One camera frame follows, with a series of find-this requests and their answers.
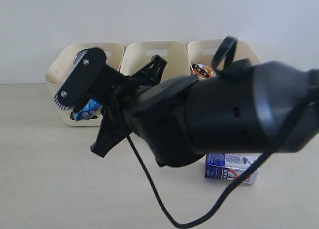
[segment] plastic bin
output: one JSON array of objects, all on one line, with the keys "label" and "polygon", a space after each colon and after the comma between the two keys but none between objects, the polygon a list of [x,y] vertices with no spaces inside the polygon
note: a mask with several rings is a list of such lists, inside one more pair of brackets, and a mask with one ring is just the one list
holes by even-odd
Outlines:
[{"label": "plastic bin", "polygon": [[[197,40],[188,44],[187,51],[190,62],[200,63],[207,66],[211,66],[211,60],[213,55],[217,51],[219,45],[223,39],[208,39]],[[252,65],[259,64],[260,60],[253,52],[253,50],[244,42],[238,41],[235,52],[234,61],[248,58]],[[218,66],[218,69],[223,69],[224,61]]]},{"label": "plastic bin", "polygon": [[185,44],[175,41],[149,41],[130,44],[124,53],[120,72],[132,75],[158,54],[167,61],[162,81],[190,75],[189,58]]},{"label": "plastic bin", "polygon": [[[52,97],[59,90],[61,84],[68,77],[74,65],[73,60],[78,52],[83,49],[99,47],[103,49],[107,55],[107,64],[119,70],[123,58],[124,47],[117,43],[80,43],[65,48],[45,75],[48,88]],[[70,119],[72,110],[58,112],[64,123],[70,126],[99,126],[101,124],[102,115],[98,115],[96,119],[82,120],[76,122]]]}]

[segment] snack package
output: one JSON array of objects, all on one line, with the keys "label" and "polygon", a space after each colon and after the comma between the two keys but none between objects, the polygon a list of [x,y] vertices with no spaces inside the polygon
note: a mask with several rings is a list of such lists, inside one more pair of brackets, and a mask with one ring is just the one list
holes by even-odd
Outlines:
[{"label": "snack package", "polygon": [[196,74],[200,79],[207,79],[216,76],[213,69],[200,63],[191,63],[191,73]]},{"label": "snack package", "polygon": [[84,106],[83,109],[80,110],[78,113],[71,113],[70,119],[75,121],[80,120],[89,120],[89,119],[96,119],[98,118],[97,114],[101,113],[102,106],[90,99],[89,102]]},{"label": "snack package", "polygon": [[[257,160],[254,156],[238,154],[210,153],[206,155],[205,177],[233,181]],[[254,184],[259,170],[256,170],[244,183]]]}]

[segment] white wall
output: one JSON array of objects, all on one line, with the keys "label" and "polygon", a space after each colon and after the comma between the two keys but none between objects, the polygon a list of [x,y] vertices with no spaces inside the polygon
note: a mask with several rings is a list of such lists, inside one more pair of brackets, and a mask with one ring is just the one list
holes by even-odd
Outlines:
[{"label": "white wall", "polygon": [[318,0],[0,0],[0,83],[44,82],[77,42],[221,38],[261,58],[319,67]]}]

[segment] black wire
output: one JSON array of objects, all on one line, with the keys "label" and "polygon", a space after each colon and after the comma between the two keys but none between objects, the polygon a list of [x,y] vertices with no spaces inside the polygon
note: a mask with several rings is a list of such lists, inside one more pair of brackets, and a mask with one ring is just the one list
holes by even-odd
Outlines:
[{"label": "black wire", "polygon": [[288,117],[283,122],[283,125],[281,127],[281,130],[279,131],[278,136],[276,137],[274,142],[265,149],[265,153],[263,153],[246,171],[244,171],[237,179],[235,179],[231,184],[229,184],[226,187],[226,189],[222,192],[220,197],[217,199],[214,206],[205,215],[203,215],[202,217],[200,217],[192,222],[185,223],[185,224],[178,223],[171,216],[171,214],[167,211],[166,207],[164,206],[164,204],[160,198],[160,195],[157,191],[157,188],[155,186],[155,183],[154,183],[147,167],[145,166],[140,154],[138,153],[131,137],[125,131],[125,128],[124,128],[123,123],[122,123],[123,115],[120,111],[120,107],[119,107],[117,102],[116,102],[116,106],[117,106],[117,110],[118,110],[118,114],[119,114],[119,120],[120,120],[122,128],[126,134],[126,138],[129,141],[129,144],[132,147],[133,152],[134,152],[135,156],[137,157],[137,159],[138,159],[138,161],[139,161],[139,163],[140,163],[140,165],[141,165],[141,167],[142,167],[142,169],[143,169],[143,171],[144,171],[144,173],[145,173],[145,175],[146,175],[146,177],[151,185],[151,188],[154,192],[154,195],[156,197],[156,200],[157,200],[161,210],[163,211],[165,216],[168,218],[168,220],[176,228],[189,229],[189,228],[193,228],[195,226],[198,226],[199,224],[202,224],[203,222],[209,220],[218,211],[218,209],[223,204],[223,202],[226,200],[226,198],[230,195],[230,193],[236,187],[238,187],[243,181],[245,181],[253,172],[255,172],[281,146],[281,144],[284,142],[285,138],[292,132],[292,130],[294,129],[294,127],[298,123],[300,117],[302,116],[302,113],[307,108],[307,106],[311,103],[311,101],[312,101],[312,98],[311,98],[310,94],[308,96],[306,96],[303,100],[301,100],[296,105],[296,107],[293,108],[292,111],[289,113]]}]

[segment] beige table surface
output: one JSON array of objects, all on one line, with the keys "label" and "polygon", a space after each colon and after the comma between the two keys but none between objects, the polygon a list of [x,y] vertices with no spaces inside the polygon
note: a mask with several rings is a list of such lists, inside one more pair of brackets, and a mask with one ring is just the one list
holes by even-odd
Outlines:
[{"label": "beige table surface", "polygon": [[[0,229],[173,228],[127,142],[105,159],[90,152],[97,131],[64,125],[45,84],[0,85]],[[159,168],[133,140],[179,222],[206,213],[226,186],[203,177],[203,160]],[[198,228],[318,228],[318,146],[273,156],[255,186],[240,186]]]}]

